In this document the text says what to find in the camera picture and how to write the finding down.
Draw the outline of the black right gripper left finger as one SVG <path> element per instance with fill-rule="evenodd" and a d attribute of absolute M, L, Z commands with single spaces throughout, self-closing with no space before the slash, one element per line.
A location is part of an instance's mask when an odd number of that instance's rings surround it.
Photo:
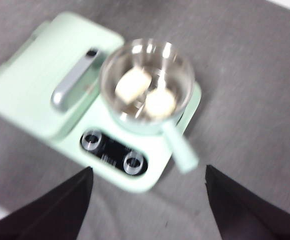
<path fill-rule="evenodd" d="M 86 167 L 60 185 L 0 220 L 0 240 L 75 240 L 94 183 Z"/>

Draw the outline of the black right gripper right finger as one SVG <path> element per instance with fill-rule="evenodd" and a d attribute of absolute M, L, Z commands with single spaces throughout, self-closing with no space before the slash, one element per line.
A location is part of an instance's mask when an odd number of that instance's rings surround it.
<path fill-rule="evenodd" d="M 205 169 L 208 202 L 223 240 L 290 240 L 290 214 L 212 165 Z"/>

